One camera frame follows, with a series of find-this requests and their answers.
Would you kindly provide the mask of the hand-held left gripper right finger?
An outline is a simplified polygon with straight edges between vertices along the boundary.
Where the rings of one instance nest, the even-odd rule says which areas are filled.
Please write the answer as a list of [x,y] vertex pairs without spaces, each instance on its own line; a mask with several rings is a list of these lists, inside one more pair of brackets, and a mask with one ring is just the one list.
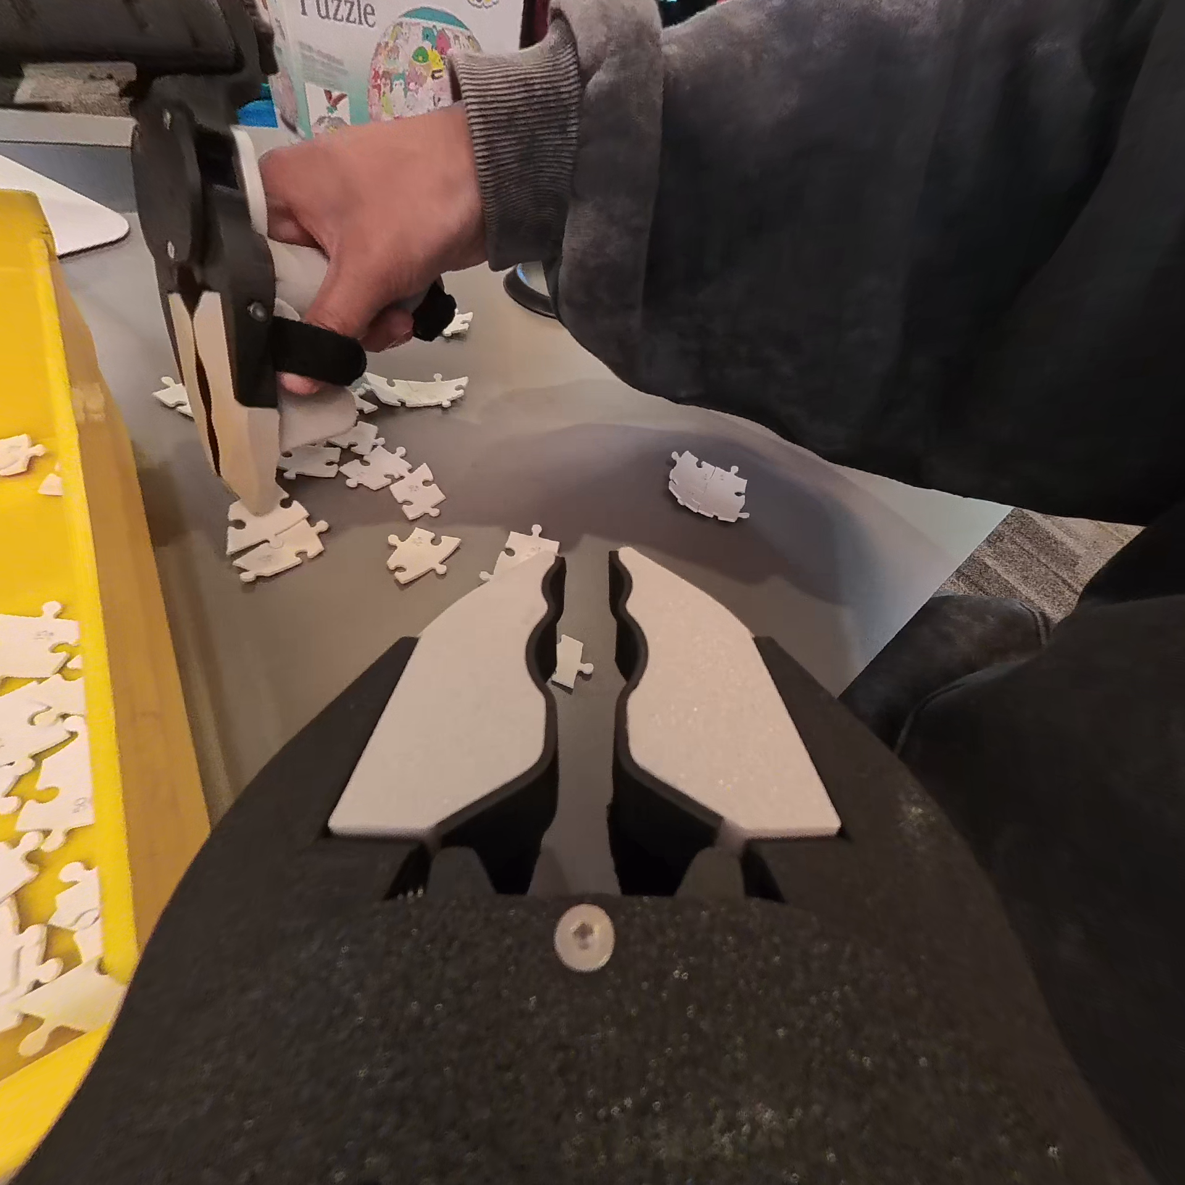
[[642,552],[609,556],[608,830],[623,894],[673,894],[708,849],[832,839],[840,818],[763,659],[722,602]]

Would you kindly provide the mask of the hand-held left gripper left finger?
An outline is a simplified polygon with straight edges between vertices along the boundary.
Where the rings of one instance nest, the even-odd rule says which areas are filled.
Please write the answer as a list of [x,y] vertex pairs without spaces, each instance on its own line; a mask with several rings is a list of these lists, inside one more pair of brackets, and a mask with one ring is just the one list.
[[556,666],[565,560],[541,553],[417,636],[330,817],[343,839],[469,849],[524,894],[558,803]]

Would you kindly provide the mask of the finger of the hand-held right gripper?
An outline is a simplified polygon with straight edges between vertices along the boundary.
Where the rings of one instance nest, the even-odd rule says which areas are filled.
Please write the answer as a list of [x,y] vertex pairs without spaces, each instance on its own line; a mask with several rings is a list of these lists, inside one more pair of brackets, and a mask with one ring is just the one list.
[[283,453],[341,435],[359,416],[347,385],[292,395],[279,384],[275,326],[240,318],[220,294],[197,296],[194,420],[211,468],[251,514],[276,509]]
[[214,474],[223,471],[218,412],[223,404],[223,302],[216,292],[201,292],[186,302],[179,292],[168,295],[168,319],[173,353],[182,373],[192,416],[201,447]]

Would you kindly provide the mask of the yellow plastic bins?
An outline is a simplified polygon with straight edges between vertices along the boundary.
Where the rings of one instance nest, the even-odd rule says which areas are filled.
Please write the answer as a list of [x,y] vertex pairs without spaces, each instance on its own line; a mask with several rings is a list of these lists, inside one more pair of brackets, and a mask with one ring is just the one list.
[[[210,832],[128,433],[65,282],[38,199],[3,192],[4,429],[56,440],[80,504],[120,776],[127,981]],[[12,1182],[80,1086],[110,1020],[3,1076],[3,1182]]]

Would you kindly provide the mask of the batch of puzzle pieces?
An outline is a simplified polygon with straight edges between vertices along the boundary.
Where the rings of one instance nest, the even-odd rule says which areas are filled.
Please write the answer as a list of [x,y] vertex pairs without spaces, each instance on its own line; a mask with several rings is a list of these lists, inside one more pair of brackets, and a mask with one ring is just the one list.
[[80,504],[48,429],[3,430],[3,1076],[113,1019],[134,950]]

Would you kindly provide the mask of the loose white puzzle pieces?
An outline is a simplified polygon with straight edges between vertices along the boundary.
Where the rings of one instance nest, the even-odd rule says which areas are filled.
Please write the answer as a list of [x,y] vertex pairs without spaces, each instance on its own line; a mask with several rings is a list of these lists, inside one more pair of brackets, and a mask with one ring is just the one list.
[[372,398],[385,406],[448,409],[464,398],[469,378],[445,380],[443,375],[434,375],[431,380],[390,380],[365,373],[361,382]]

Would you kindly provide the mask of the printed puzzle box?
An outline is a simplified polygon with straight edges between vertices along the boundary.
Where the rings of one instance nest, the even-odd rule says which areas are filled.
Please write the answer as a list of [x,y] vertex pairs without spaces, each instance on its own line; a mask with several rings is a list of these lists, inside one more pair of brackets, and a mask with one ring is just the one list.
[[524,2],[278,2],[276,121],[310,140],[453,102],[450,58],[519,47]]

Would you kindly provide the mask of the person's right hand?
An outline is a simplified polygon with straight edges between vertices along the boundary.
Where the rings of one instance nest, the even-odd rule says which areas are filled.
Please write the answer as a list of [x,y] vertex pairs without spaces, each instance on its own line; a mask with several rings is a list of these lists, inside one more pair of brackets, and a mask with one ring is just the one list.
[[410,298],[488,260],[462,103],[279,147],[259,171],[269,236],[328,260],[306,320],[366,351],[407,343]]

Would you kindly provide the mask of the black round table grommet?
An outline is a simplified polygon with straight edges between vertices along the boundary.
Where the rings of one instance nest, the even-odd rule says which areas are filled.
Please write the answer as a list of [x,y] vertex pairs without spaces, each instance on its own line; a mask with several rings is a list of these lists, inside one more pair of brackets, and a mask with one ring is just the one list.
[[540,261],[516,264],[505,272],[502,285],[505,294],[517,306],[537,316],[553,320],[557,318]]

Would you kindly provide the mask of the person's dark clothing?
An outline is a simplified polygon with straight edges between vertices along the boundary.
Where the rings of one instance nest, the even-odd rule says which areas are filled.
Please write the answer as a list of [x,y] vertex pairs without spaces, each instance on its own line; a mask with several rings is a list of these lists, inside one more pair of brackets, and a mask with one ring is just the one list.
[[1056,624],[932,597],[840,701],[955,823],[1104,1110],[1182,1182],[1182,504]]

